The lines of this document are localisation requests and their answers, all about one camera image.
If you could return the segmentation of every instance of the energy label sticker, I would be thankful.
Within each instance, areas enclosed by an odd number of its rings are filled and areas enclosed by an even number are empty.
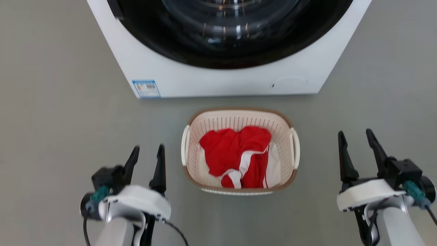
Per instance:
[[[161,94],[154,80],[132,80],[141,98],[160,98]]]

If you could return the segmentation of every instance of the washing machine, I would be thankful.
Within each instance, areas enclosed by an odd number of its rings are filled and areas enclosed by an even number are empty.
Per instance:
[[[137,98],[319,92],[371,0],[88,0]]]

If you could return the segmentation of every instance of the black cable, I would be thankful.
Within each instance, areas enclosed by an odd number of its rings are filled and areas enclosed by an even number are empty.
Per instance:
[[[381,208],[381,206],[389,199],[389,197],[385,198],[381,202],[379,202],[375,209],[373,210],[372,217],[370,217],[370,225],[369,225],[369,231],[367,233],[367,246],[372,246],[372,228],[376,221],[376,215],[378,214],[378,210]]]
[[[434,215],[434,213],[432,212],[431,208],[428,205],[425,206],[425,208],[427,209],[427,211],[430,214],[431,218],[433,219],[434,223],[437,225],[437,218]]]
[[[170,227],[172,227],[173,229],[175,229],[175,230],[179,233],[179,235],[182,237],[182,239],[184,240],[185,246],[189,246],[189,245],[188,245],[188,241],[187,241],[187,239],[185,238],[184,234],[179,230],[178,227],[176,227],[176,226],[173,225],[171,222],[168,222],[168,221],[166,221],[166,220],[164,220],[164,224],[167,224],[167,225],[169,225]]]
[[[87,231],[87,220],[89,215],[90,215],[90,210],[88,209],[85,215],[83,216],[83,236],[85,237],[85,243],[87,244],[87,246],[91,246],[90,239],[88,238],[88,231]]]

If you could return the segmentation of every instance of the plastic laundry basket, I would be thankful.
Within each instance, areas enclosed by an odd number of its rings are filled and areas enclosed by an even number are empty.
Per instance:
[[[281,183],[272,188],[233,189],[208,186],[199,178],[199,141],[211,130],[232,128],[241,131],[246,126],[263,127],[270,131],[281,160]],[[290,120],[283,114],[266,109],[212,109],[198,112],[188,122],[182,135],[182,165],[187,178],[210,193],[251,196],[281,190],[295,179],[300,159],[299,138]]]

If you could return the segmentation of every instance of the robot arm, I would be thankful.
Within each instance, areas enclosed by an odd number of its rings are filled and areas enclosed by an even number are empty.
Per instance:
[[[366,135],[375,155],[378,174],[374,178],[360,179],[347,152],[346,138],[342,131],[338,133],[340,180],[343,182],[337,195],[339,210],[355,213],[365,246],[424,245],[408,216],[408,209],[418,205],[429,209],[429,204],[436,198],[434,184],[411,160],[387,157],[372,130],[367,129]],[[411,192],[414,188],[422,194],[421,200],[426,200],[427,205],[418,202],[420,195]]]
[[[149,188],[131,185],[132,173],[138,161],[139,146],[135,146],[125,166],[103,167],[92,176],[95,193],[87,193],[80,210],[84,217],[84,234],[90,246],[87,219],[105,221],[105,228],[95,246],[150,246],[156,221],[164,222],[184,235],[168,219],[170,202],[165,198],[165,150],[160,145],[157,164]]]

